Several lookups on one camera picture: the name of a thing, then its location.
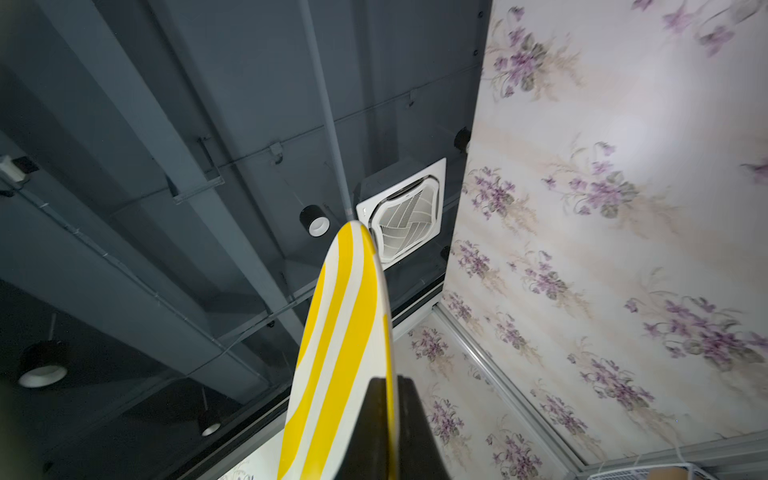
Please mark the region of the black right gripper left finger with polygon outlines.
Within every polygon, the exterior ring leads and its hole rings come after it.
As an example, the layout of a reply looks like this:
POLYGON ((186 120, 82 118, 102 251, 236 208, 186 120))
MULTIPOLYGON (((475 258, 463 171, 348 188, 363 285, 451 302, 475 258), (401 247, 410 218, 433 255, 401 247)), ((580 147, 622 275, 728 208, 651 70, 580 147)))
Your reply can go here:
POLYGON ((370 380, 336 480, 384 480, 389 473, 386 380, 370 380))

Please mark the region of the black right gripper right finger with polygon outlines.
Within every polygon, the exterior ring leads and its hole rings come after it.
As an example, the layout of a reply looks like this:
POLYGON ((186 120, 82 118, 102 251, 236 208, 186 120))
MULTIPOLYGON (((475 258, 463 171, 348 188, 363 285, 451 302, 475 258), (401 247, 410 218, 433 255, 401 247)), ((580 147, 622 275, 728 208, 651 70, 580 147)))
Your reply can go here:
POLYGON ((427 415, 415 382, 398 377, 399 395, 399 479, 448 480, 427 415))

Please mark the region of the yellow white striped round plate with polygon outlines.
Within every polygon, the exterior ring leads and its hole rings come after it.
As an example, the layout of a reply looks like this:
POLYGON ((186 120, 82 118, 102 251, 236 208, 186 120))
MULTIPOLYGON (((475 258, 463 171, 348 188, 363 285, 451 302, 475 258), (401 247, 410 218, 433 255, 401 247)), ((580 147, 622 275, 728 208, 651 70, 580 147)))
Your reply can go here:
POLYGON ((386 380, 389 473, 398 476, 399 413, 389 295, 374 241, 353 220, 325 257, 286 413, 280 479, 335 479, 368 384, 386 380))

